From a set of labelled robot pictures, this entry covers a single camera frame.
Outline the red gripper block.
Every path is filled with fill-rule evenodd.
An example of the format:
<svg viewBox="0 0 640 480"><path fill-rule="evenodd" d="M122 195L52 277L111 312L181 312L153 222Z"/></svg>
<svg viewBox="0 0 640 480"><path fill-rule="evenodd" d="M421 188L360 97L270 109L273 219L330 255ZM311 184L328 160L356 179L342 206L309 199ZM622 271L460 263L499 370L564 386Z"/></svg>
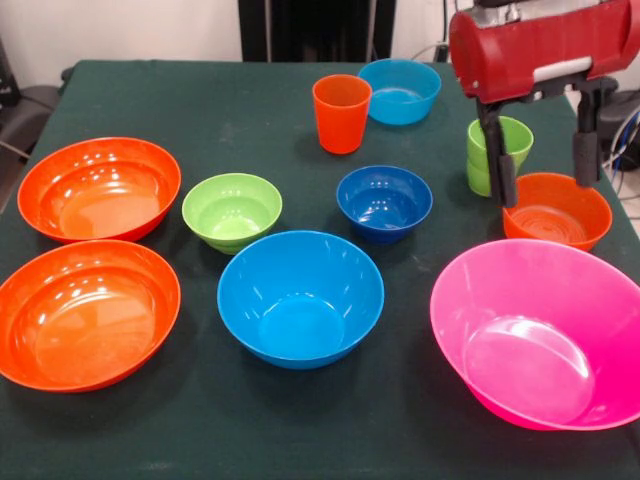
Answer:
<svg viewBox="0 0 640 480"><path fill-rule="evenodd" d="M524 97L540 82L580 74L573 135L574 177L592 186L600 175L600 111L618 88L613 77L639 53L637 1L509 1L479 3L454 14L451 61L464 94L477 98L491 197L502 207L517 202L515 166L500 123L502 102Z"/></svg>

